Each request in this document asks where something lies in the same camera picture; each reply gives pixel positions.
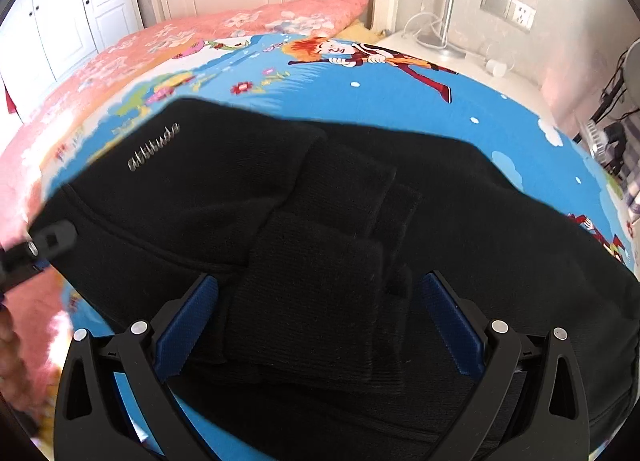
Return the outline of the person's left hand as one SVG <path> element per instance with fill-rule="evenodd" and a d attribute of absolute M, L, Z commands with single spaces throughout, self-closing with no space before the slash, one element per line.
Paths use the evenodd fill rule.
<path fill-rule="evenodd" d="M 1 395 L 14 409 L 27 412 L 34 402 L 34 391 L 20 354 L 21 341 L 14 330 L 12 315 L 1 306 L 0 316 Z"/>

